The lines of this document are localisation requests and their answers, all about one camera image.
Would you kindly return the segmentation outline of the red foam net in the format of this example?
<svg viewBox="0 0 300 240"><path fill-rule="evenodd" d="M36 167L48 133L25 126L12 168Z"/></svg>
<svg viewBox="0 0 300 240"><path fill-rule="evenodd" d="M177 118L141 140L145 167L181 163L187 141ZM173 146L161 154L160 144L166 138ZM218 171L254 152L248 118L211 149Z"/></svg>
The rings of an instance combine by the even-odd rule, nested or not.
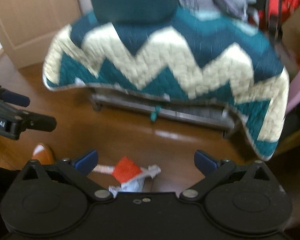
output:
<svg viewBox="0 0 300 240"><path fill-rule="evenodd" d="M114 166L112 176L120 183L126 183L137 175L141 174L141 168L127 156L122 157Z"/></svg>

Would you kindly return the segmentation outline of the wooden door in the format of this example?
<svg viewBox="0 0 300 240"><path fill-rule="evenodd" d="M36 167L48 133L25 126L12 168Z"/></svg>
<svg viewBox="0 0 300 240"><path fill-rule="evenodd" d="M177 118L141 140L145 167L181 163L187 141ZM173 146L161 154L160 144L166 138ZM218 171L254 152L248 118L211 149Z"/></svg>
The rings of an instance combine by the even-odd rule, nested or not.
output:
<svg viewBox="0 0 300 240"><path fill-rule="evenodd" d="M78 0L0 0L0 43L17 69L42 63L57 31L80 15Z"/></svg>

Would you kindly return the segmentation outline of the teal cream zigzag blanket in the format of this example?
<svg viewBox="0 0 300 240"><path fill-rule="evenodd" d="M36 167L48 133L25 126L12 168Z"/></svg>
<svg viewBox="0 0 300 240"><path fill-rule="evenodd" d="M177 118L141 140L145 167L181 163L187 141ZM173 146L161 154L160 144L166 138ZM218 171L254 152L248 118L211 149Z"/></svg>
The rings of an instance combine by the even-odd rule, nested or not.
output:
<svg viewBox="0 0 300 240"><path fill-rule="evenodd" d="M90 12L52 39L49 90L103 87L169 102L214 100L239 114L256 155L269 160L285 121L289 75L257 28L179 7L150 25L98 22Z"/></svg>

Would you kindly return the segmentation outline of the red black backpack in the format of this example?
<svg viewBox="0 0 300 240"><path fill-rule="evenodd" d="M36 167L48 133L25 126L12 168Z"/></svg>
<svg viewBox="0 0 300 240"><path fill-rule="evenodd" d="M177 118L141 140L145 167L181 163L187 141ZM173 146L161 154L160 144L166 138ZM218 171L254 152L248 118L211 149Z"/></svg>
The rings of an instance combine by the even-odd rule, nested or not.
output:
<svg viewBox="0 0 300 240"><path fill-rule="evenodd" d="M300 0L256 0L256 24L266 31L272 42L282 40L282 25L300 6Z"/></svg>

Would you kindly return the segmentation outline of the grey bed frame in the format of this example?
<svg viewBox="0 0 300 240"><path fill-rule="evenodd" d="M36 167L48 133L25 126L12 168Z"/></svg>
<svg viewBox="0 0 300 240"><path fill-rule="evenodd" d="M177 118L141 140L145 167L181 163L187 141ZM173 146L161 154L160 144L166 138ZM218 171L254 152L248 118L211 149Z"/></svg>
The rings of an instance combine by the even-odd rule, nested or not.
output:
<svg viewBox="0 0 300 240"><path fill-rule="evenodd" d="M239 129L239 119L234 113L210 103L160 101L105 88L91 88L90 102L96 111L109 106L147 114L151 122L161 117L219 129L227 139Z"/></svg>

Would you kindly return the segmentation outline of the pink furniture frame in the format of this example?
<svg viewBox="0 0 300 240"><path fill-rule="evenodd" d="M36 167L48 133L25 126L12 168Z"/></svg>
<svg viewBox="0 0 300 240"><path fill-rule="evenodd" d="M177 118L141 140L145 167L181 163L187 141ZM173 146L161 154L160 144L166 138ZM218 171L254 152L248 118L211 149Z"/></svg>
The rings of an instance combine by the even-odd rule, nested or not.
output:
<svg viewBox="0 0 300 240"><path fill-rule="evenodd" d="M290 83L286 114L290 113L299 103L300 103L300 71Z"/></svg>

